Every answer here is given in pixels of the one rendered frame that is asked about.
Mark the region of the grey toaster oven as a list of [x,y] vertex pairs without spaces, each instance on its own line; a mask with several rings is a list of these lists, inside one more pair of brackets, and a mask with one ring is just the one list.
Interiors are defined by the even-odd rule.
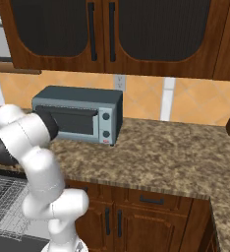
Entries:
[[55,119],[58,139],[114,146],[123,124],[122,91],[48,86],[31,105]]

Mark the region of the wooden glass-front cupboard door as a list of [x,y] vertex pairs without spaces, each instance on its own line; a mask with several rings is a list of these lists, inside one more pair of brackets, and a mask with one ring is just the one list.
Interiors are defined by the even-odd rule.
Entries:
[[[115,2],[115,62],[109,2]],[[230,0],[102,0],[105,71],[210,79],[229,7]]]
[[[94,3],[97,60],[91,61],[87,3]],[[102,73],[102,0],[0,0],[17,69]]]

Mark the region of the open dishwasher door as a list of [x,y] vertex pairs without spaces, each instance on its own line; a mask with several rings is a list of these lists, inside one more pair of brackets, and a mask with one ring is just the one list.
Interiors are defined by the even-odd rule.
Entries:
[[49,241],[48,232],[34,225],[29,227],[21,240],[17,240],[10,234],[0,236],[0,252],[41,252]]

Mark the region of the wooden drawer front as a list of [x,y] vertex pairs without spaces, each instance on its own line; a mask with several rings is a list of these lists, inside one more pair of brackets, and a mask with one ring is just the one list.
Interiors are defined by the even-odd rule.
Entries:
[[[155,205],[140,201],[140,195],[144,195],[147,199],[164,199],[163,205]],[[186,215],[191,207],[192,199],[187,197],[161,194],[156,192],[141,191],[136,189],[127,189],[124,199],[134,206],[146,207],[149,209],[157,209],[159,211],[167,211]]]
[[108,185],[90,183],[85,181],[65,180],[67,188],[83,189],[92,200],[111,202],[112,189]]

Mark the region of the wooden base cupboard door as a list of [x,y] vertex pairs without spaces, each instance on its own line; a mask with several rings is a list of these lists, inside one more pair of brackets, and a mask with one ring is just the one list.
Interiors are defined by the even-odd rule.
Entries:
[[[105,208],[109,208],[110,234],[105,230]],[[91,201],[85,215],[76,221],[79,237],[89,252],[114,252],[113,204]]]
[[[117,234],[117,212],[122,210],[122,236]],[[128,206],[116,206],[116,252],[180,252],[187,218]]]

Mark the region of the white wall socket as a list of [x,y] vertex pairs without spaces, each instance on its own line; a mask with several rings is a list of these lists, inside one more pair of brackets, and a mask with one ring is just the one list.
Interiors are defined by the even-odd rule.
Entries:
[[126,90],[126,76],[125,75],[114,76],[114,89],[123,91],[123,92]]

